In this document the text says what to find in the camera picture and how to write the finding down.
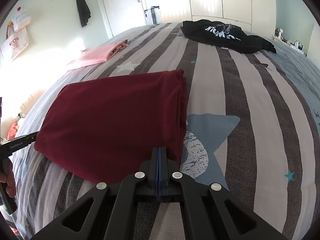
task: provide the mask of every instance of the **metal rivet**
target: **metal rivet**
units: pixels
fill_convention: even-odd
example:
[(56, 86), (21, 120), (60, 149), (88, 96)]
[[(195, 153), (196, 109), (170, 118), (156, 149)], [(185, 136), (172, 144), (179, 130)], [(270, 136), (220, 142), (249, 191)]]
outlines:
[(172, 173), (172, 177), (174, 177), (175, 179), (181, 179), (182, 173), (176, 171), (176, 172)]
[(134, 176), (138, 179), (142, 179), (144, 177), (144, 173), (142, 171), (138, 171)]
[(214, 190), (214, 191), (219, 191), (221, 190), (221, 185), (219, 183), (212, 183), (211, 184), (211, 189)]
[(107, 184), (104, 182), (99, 182), (97, 184), (97, 189), (105, 189), (107, 187)]

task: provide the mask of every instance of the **folded maroon cloth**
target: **folded maroon cloth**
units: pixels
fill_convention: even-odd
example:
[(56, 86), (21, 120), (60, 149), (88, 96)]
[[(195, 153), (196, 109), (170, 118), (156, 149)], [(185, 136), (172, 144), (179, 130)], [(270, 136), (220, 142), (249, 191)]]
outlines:
[(35, 149), (94, 183), (137, 172), (153, 147), (167, 147), (180, 166), (186, 108), (183, 70), (70, 84), (50, 107)]

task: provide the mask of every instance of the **striped bedsheet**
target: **striped bedsheet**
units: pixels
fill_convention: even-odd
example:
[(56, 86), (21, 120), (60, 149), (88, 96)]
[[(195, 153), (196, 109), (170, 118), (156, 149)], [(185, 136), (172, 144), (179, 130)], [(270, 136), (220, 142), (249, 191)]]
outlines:
[[(302, 239), (320, 212), (320, 71), (276, 42), (277, 54), (240, 54), (189, 40), (181, 25), (138, 27), (109, 40), (128, 39), (129, 47), (106, 63), (67, 72), (37, 101), (17, 136), (40, 129), (67, 84), (183, 69), (188, 109), (180, 170), (200, 183), (219, 182), (288, 239)], [(129, 62), (139, 65), (119, 71)], [(110, 117), (101, 112), (101, 118)], [(12, 161), (18, 204), (12, 217), (25, 239), (94, 186), (33, 145)], [(155, 225), (145, 225), (136, 239), (150, 233), (150, 239), (184, 239), (176, 205), (147, 210)]]

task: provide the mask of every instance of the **black t-shirt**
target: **black t-shirt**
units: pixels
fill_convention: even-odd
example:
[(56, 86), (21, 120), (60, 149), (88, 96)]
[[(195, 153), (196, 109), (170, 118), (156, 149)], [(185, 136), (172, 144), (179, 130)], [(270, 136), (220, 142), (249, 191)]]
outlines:
[(193, 41), (224, 46), (239, 53), (255, 53), (262, 49), (276, 53), (271, 42), (256, 35), (248, 36), (240, 27), (232, 24), (209, 20), (184, 21), (181, 29), (183, 34)]

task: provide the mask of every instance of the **small teal star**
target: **small teal star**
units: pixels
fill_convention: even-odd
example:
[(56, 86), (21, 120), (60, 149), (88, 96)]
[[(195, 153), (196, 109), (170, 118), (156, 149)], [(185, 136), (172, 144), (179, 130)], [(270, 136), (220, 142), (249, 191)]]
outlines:
[(290, 180), (294, 180), (294, 179), (293, 179), (293, 174), (294, 174), (294, 172), (291, 172), (291, 171), (289, 170), (288, 174), (285, 175), (285, 176), (288, 178), (288, 182), (289, 182)]

